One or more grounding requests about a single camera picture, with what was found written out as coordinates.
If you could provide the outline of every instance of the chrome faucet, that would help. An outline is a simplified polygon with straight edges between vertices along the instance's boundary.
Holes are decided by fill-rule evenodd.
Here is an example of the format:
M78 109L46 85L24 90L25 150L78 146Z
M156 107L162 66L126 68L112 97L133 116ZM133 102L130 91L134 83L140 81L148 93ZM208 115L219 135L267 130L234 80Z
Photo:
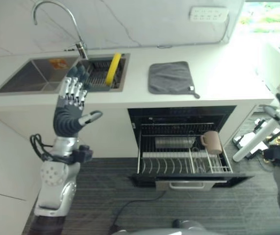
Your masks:
M72 22L75 25L76 33L77 33L77 35L79 37L79 42L76 43L77 50L79 51L79 54L80 54L81 58L87 60L88 59L87 58L87 47L86 47L86 44L83 41L83 39L81 37L81 34L80 34L80 31L79 31L79 29L77 27L76 19L73 16L72 12L64 4L62 4L62 3L58 2L58 1L55 1L55 0L39 0L39 1L37 1L34 4L33 9L32 9L32 15L33 15L34 24L37 25L36 10L43 3L53 3L53 4L57 5L57 6L60 6L62 9L64 9L70 15L70 17L72 19Z

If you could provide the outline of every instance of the dishwasher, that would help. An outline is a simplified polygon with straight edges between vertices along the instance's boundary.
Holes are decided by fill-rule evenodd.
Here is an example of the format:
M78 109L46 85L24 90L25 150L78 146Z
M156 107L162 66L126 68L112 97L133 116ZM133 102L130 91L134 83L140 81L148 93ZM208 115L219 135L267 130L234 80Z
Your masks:
M210 190L233 187L252 175L235 173L226 152L209 154L200 136L219 132L235 106L128 109L138 145L136 187Z

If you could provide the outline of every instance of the stainless steel sink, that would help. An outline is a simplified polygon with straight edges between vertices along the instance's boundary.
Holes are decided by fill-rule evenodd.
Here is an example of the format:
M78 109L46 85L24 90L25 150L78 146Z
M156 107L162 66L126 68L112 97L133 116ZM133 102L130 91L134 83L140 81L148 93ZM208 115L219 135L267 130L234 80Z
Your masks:
M123 54L111 86L104 83L112 55L30 59L1 86L0 95L58 93L65 76L77 76L89 92L121 92L129 54Z

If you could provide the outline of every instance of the black power cord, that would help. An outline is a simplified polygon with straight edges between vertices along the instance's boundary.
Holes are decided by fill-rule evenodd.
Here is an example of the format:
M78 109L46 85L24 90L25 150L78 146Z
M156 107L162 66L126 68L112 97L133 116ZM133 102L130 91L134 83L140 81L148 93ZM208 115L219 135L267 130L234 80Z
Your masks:
M166 191L164 191L161 195L159 195L158 197L154 198L154 199L142 199L142 200L132 200L132 201L128 201L127 203L125 203L120 210L118 211L114 221L112 222L112 225L110 226L109 231L112 231L113 228L117 227L116 222L120 216L120 214L122 213L122 211L131 203L135 203L135 202L153 202L153 201L157 201L158 199L162 198L164 195L166 194Z
M66 164L69 164L73 161L72 157L66 158L66 157L59 157L50 154L50 152L48 152L45 148L46 147L52 148L52 145L44 144L42 142L42 137L40 134L31 135L29 140L32 145L32 148L34 149L34 152L42 161L56 161L56 162L61 162Z
M266 172L269 172L269 173L273 173L272 170L267 169L267 168L262 164L262 162L261 162L261 160L258 158L258 156L256 157L256 159L257 159L257 162L258 162L258 164L259 164L259 166L260 166L260 168L261 168L262 170L264 170L264 171L266 171Z
M45 149L45 147L52 147L52 145L43 144L40 134L31 135L29 140L34 152L42 161L45 161L48 157L51 157L51 154Z

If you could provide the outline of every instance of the cabinet door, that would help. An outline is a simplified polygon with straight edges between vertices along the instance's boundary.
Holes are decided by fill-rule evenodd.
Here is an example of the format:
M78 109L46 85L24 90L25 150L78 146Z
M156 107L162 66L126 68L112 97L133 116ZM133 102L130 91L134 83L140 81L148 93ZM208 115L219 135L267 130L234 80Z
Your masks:
M39 189L40 166L30 143L0 121L0 194L28 200Z
M100 110L103 116L80 131L81 144L91 146L94 158L136 158L138 147L127 109ZM84 114L91 111L87 107ZM40 133L44 143L52 144L55 139L53 113L53 107L0 112L0 120L25 138Z
M0 196L0 235L21 234L31 208L29 202Z
M95 158L136 158L138 147L127 109L101 111L100 119L80 131L80 139L91 146Z

